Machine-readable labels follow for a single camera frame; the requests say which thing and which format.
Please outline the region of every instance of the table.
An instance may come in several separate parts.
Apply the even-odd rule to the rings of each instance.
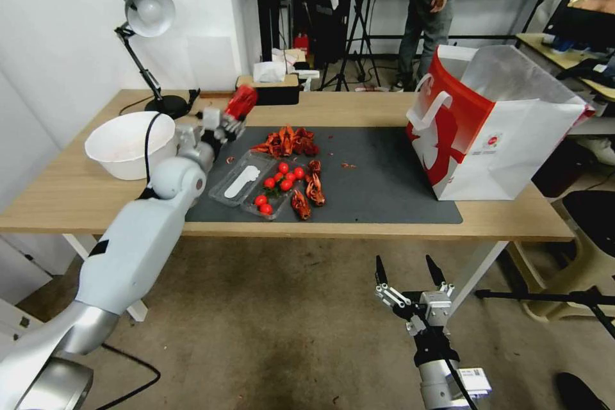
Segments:
[[[544,36],[545,34],[542,33],[520,33],[516,35],[520,50],[553,75],[576,66],[583,59],[595,58],[591,53],[575,50],[556,53],[552,48],[543,45]],[[591,104],[604,105],[606,101],[615,101],[615,88],[577,78],[566,79],[563,83]],[[613,135],[615,134],[615,117],[593,117],[574,127],[569,134]]]
[[[187,97],[187,92],[167,92]],[[83,144],[103,122],[121,108],[147,97],[147,90],[121,90],[42,174],[0,216],[0,232],[60,233],[82,258],[94,246],[91,234],[103,234],[115,215],[134,200],[142,181],[111,177],[85,156]],[[295,106],[257,106],[248,117],[253,126],[404,126],[406,111],[416,96],[409,93],[300,93]],[[142,110],[145,103],[126,112]],[[197,99],[193,113],[205,106],[223,108],[223,99]],[[179,122],[195,124],[195,117]],[[457,309],[510,240],[568,241],[571,231],[538,189],[529,184],[515,201],[458,202],[461,224],[323,224],[318,222],[189,222],[187,236],[258,236],[295,238],[416,238],[478,240],[474,257],[459,274],[452,296]],[[147,308],[129,308],[143,320]]]

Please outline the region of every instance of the shoe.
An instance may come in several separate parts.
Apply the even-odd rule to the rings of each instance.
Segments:
[[[587,384],[572,373],[558,373],[555,387],[566,410],[609,410]]]
[[[395,93],[401,93],[404,91],[404,84],[401,82],[401,80],[398,80],[391,85],[390,91]]]
[[[577,144],[589,149],[594,153],[600,163],[615,167],[615,151],[611,147],[611,141],[608,138],[590,138],[583,136],[576,139]]]
[[[410,81],[408,83],[404,83],[401,80],[398,80],[397,82],[395,82],[393,85],[391,85],[391,88],[389,91],[391,92],[397,92],[397,93],[401,93],[401,92],[412,92],[413,88],[416,85],[414,84],[413,81]]]

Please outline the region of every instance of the black desk lamp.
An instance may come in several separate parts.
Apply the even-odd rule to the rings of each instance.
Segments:
[[[147,86],[154,92],[154,99],[147,103],[145,110],[162,112],[173,119],[186,115],[192,108],[192,104],[200,91],[190,90],[189,102],[186,102],[181,96],[162,96],[160,84],[152,73],[143,67],[128,42],[128,39],[134,34],[141,37],[157,37],[164,34],[171,27],[175,18],[173,0],[124,0],[124,2],[126,22],[118,27],[115,33],[122,39]]]

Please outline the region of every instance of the chair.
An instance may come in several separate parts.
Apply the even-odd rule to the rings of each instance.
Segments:
[[[615,274],[615,192],[591,190],[567,194],[554,202],[553,207],[575,233],[574,258],[568,266],[551,279],[540,277],[523,254],[518,242],[509,250],[528,288],[536,293],[569,293],[614,286]],[[562,249],[570,244],[555,244]],[[530,301],[523,303],[526,312],[539,320],[555,320],[571,315],[593,315],[580,304]],[[614,306],[604,306],[607,315],[615,315]]]

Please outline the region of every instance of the gray pants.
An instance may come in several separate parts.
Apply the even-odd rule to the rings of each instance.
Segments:
[[[438,45],[448,42],[448,31],[453,20],[453,0],[448,0],[442,11],[430,13],[432,0],[410,0],[406,30],[399,45],[398,81],[404,88],[414,89],[412,60],[416,54],[421,32],[424,35],[423,54],[418,66],[417,79],[427,73],[431,58]]]

